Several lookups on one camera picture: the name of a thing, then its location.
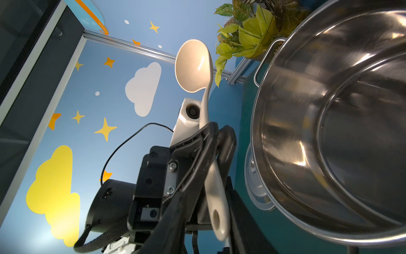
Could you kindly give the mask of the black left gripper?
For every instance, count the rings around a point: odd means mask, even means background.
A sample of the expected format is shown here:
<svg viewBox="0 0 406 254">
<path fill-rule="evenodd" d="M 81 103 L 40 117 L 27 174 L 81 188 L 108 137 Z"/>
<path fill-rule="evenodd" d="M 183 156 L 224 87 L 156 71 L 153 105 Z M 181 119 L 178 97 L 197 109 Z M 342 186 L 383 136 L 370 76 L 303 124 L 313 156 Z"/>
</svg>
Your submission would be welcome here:
<svg viewBox="0 0 406 254">
<path fill-rule="evenodd" d="M 161 220 L 167 164 L 173 150 L 154 146 L 143 157 L 127 225 L 130 234 L 151 233 Z"/>
</svg>

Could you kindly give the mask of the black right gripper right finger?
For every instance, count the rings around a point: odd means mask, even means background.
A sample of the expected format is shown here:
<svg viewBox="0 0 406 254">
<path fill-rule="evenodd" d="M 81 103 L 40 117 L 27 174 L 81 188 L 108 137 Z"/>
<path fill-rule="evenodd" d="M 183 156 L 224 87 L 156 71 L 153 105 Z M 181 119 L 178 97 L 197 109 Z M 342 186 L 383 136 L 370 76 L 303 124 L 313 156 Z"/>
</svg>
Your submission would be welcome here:
<svg viewBox="0 0 406 254">
<path fill-rule="evenodd" d="M 233 189 L 228 173 L 237 146 L 235 131 L 224 126 L 219 131 L 217 162 L 225 186 L 226 198 L 230 210 L 231 228 L 229 247 L 224 247 L 221 254 L 277 254 L 276 248 L 267 240 L 239 193 Z"/>
</svg>

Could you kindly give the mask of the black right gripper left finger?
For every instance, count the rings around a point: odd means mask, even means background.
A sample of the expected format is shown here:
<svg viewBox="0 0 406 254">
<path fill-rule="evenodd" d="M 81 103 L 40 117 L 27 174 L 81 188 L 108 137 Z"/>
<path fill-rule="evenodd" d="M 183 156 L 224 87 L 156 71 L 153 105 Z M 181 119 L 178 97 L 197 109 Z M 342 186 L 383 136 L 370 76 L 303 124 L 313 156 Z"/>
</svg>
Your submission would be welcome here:
<svg viewBox="0 0 406 254">
<path fill-rule="evenodd" d="M 217 155 L 219 129 L 210 122 L 189 139 L 169 147 L 161 220 L 138 254 L 183 254 L 185 234 L 212 230 L 204 182 Z"/>
</svg>

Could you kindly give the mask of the steel pot lid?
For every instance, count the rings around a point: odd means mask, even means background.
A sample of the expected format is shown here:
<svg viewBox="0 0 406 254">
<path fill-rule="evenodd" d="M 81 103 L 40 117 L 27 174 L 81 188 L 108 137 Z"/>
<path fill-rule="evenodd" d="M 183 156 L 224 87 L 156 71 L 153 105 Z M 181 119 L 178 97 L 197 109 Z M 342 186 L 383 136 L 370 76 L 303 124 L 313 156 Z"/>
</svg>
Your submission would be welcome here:
<svg viewBox="0 0 406 254">
<path fill-rule="evenodd" d="M 246 151 L 244 179 L 248 196 L 257 209 L 264 212 L 271 212 L 276 209 L 260 181 L 251 144 L 248 145 Z"/>
</svg>

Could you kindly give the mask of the beige plastic ladle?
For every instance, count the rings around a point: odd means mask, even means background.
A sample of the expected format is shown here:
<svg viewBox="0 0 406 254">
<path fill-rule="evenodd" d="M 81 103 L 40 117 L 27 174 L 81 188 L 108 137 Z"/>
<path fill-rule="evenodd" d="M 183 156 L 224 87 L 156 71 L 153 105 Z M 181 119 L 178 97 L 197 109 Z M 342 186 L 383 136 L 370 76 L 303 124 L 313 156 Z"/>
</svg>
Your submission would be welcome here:
<svg viewBox="0 0 406 254">
<path fill-rule="evenodd" d="M 205 91 L 199 116 L 199 127 L 203 128 L 209 123 L 208 100 L 214 69 L 210 52 L 202 41 L 191 39 L 181 46 L 176 56 L 175 75 L 186 92 Z M 230 231 L 229 207 L 215 157 L 205 179 L 205 192 L 213 231 L 219 241 L 225 241 Z"/>
</svg>

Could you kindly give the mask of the stainless steel stock pot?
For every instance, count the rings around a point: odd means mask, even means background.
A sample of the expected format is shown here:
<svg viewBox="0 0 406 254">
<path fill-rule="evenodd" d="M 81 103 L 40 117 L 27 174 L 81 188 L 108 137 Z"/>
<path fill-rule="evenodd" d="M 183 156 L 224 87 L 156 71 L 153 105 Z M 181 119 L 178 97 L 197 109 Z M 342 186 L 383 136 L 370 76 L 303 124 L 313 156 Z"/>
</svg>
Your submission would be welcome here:
<svg viewBox="0 0 406 254">
<path fill-rule="evenodd" d="M 406 3 L 327 1 L 259 85 L 251 147 L 265 192 L 302 230 L 406 243 Z"/>
</svg>

